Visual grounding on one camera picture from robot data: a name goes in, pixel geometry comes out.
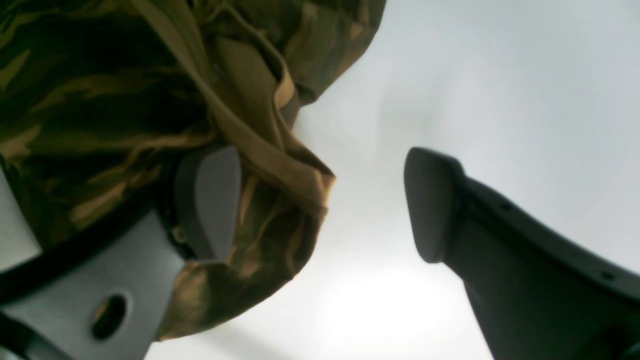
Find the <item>round hole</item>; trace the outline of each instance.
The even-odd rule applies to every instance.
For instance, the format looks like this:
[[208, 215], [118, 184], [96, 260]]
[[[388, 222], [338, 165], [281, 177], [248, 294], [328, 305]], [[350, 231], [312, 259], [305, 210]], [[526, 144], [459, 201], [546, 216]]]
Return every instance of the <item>round hole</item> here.
[[640, 343], [636, 343], [626, 349], [620, 357], [620, 360], [639, 360], [640, 359]]
[[602, 276], [603, 279], [608, 280], [608, 281], [612, 281], [613, 279], [616, 278], [615, 276], [613, 276], [612, 273], [606, 272], [606, 271], [603, 271], [602, 274], [600, 274], [600, 275]]
[[122, 295], [113, 295], [105, 300], [95, 312], [91, 328], [93, 337], [98, 340], [111, 337], [122, 324], [126, 314], [127, 300]]
[[19, 357], [18, 355], [16, 355], [15, 352], [0, 346], [0, 359], [4, 359], [4, 360], [18, 360], [21, 359], [21, 357]]

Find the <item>camouflage jacket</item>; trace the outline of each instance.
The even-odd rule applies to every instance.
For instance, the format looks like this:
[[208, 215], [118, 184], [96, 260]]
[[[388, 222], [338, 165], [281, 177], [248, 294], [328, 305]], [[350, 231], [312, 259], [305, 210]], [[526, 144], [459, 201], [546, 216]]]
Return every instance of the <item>camouflage jacket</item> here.
[[214, 142], [243, 158], [224, 264], [190, 263], [158, 339], [210, 329], [307, 262], [334, 176], [291, 133], [384, 0], [0, 0], [0, 166], [46, 251]]

